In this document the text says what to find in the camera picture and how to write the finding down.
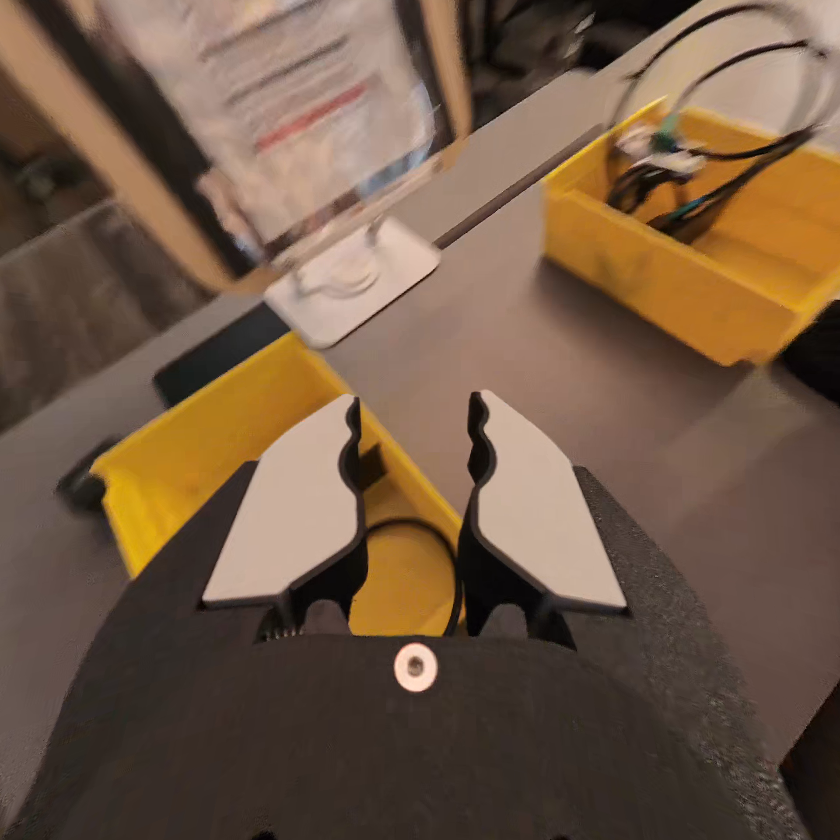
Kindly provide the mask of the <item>silver hdmi adapter box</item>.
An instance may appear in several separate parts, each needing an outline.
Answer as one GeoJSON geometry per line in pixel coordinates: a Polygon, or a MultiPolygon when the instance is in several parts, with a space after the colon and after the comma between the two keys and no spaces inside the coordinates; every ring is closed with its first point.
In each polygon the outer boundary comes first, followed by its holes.
{"type": "Polygon", "coordinates": [[[646,122],[636,123],[617,140],[616,150],[627,158],[630,172],[650,170],[687,181],[704,167],[705,160],[679,147],[670,134],[646,122]]]}

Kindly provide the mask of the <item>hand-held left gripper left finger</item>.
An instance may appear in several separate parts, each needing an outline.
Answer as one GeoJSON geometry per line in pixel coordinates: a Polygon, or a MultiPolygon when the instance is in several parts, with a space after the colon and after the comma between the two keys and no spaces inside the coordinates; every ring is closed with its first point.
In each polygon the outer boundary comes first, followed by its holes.
{"type": "Polygon", "coordinates": [[[361,403],[343,394],[281,435],[259,458],[203,593],[212,608],[347,613],[366,580],[360,487],[361,403]]]}

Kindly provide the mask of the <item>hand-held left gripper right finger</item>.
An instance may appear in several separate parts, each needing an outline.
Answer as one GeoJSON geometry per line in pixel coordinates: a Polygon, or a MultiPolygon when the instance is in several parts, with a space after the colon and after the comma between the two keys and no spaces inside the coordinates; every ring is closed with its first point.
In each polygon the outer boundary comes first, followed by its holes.
{"type": "Polygon", "coordinates": [[[473,486],[458,536],[467,633],[516,607],[529,637],[570,637],[566,613],[620,616],[627,598],[574,466],[489,390],[469,396],[473,486]]]}

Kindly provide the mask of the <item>instruction sign on white stand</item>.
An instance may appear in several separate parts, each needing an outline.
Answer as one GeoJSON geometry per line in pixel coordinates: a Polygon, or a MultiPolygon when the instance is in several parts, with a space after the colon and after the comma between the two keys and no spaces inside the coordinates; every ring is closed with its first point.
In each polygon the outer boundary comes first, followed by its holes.
{"type": "Polygon", "coordinates": [[[191,278],[314,350],[440,264],[394,213],[471,132],[457,2],[2,2],[2,69],[191,278]]]}

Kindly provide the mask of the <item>black table pad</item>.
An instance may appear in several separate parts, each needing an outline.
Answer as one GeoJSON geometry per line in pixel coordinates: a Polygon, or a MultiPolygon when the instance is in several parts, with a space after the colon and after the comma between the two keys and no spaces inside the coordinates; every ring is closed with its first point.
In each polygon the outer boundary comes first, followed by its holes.
{"type": "Polygon", "coordinates": [[[264,302],[160,368],[152,379],[166,408],[182,403],[289,333],[264,302]]]}

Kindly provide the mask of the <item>yellow plastic storage bin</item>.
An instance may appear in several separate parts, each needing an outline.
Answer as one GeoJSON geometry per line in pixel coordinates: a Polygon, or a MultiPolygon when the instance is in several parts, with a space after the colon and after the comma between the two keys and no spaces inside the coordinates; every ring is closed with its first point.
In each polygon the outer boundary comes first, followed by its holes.
{"type": "MultiPolygon", "coordinates": [[[[236,469],[346,392],[339,374],[289,333],[99,457],[92,473],[106,486],[103,506],[129,579],[236,469]]],[[[353,632],[442,636],[455,591],[442,544],[390,526],[373,535],[369,557],[353,632]]]]}
{"type": "Polygon", "coordinates": [[[635,215],[608,207],[611,133],[542,182],[543,253],[723,366],[775,358],[838,299],[839,158],[808,144],[758,175],[687,246],[648,221],[671,210],[659,187],[635,215]]]}

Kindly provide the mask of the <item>small black object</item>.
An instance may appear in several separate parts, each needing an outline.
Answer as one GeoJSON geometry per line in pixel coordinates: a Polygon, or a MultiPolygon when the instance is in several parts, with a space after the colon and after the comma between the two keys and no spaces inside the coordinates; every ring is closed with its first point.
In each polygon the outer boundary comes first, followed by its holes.
{"type": "Polygon", "coordinates": [[[106,484],[91,472],[92,462],[74,465],[56,484],[56,496],[65,507],[77,514],[102,513],[106,484]]]}

